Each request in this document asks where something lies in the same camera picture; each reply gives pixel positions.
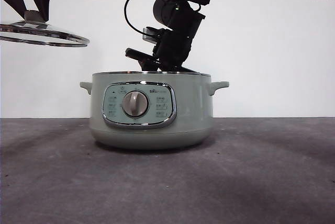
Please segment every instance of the pot handle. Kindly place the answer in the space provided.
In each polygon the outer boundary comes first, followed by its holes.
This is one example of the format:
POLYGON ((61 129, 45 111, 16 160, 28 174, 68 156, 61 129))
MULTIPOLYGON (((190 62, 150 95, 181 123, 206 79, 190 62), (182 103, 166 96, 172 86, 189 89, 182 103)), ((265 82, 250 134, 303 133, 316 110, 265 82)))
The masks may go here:
POLYGON ((88 82, 80 82, 80 87, 84 88, 87 90, 88 94, 91 94, 92 91, 92 83, 88 83, 88 82))
POLYGON ((229 82, 213 82, 209 84, 209 95, 213 96, 217 89, 229 87, 229 82))

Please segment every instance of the rotary knob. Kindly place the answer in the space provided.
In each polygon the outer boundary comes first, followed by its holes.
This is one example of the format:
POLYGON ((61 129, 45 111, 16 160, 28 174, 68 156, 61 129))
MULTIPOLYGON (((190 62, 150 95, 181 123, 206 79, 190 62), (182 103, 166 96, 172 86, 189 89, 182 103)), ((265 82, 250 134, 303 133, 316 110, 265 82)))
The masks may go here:
POLYGON ((131 117, 142 116, 148 109, 148 99, 141 92, 129 92, 122 101, 122 108, 131 117))

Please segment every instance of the floor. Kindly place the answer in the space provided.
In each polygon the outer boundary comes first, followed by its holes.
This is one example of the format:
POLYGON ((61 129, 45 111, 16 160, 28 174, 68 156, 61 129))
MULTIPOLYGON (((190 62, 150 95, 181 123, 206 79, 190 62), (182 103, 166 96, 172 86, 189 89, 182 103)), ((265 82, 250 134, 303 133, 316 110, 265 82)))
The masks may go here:
POLYGON ((96 143, 87 119, 3 119, 1 223, 335 223, 335 118, 215 123, 143 152, 96 143))

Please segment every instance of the glass lid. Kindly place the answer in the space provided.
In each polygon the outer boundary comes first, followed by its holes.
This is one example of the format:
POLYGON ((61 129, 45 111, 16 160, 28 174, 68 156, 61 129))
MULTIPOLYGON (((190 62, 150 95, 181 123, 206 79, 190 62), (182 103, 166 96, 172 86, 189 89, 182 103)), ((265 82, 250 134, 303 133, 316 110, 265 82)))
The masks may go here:
POLYGON ((28 20, 1 23, 0 40, 58 47, 85 47, 90 42, 49 24, 28 20))

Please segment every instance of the pot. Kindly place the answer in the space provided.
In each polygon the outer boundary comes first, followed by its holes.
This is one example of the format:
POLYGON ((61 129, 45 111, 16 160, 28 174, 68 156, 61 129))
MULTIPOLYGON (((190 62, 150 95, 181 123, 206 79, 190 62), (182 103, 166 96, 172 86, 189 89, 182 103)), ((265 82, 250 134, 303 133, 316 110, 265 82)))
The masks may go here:
POLYGON ((104 72, 80 87, 91 95, 90 129, 103 144, 157 150, 194 145, 213 127, 212 96, 229 82, 191 72, 104 72))

